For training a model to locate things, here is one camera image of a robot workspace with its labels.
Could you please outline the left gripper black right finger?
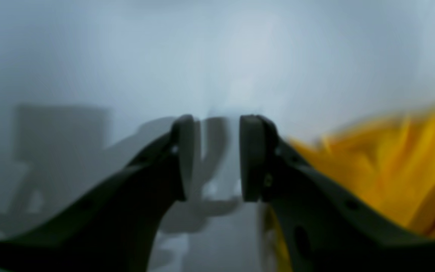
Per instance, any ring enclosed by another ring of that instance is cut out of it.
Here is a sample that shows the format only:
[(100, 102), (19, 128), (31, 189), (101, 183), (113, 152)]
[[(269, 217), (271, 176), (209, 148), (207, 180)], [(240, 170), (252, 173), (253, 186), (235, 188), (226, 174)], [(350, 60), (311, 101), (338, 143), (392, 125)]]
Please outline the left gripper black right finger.
[(243, 199), (273, 209), (294, 272), (435, 272), (435, 240), (412, 234), (321, 174), (271, 120), (239, 122)]

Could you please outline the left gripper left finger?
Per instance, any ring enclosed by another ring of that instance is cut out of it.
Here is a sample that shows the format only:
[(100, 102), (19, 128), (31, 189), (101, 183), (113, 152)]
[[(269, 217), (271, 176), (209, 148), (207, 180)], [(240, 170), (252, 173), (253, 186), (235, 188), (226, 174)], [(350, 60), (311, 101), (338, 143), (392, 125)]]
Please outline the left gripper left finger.
[(145, 272), (159, 224), (187, 199), (195, 144), (192, 115), (119, 172), (31, 231), (0, 240), (10, 272)]

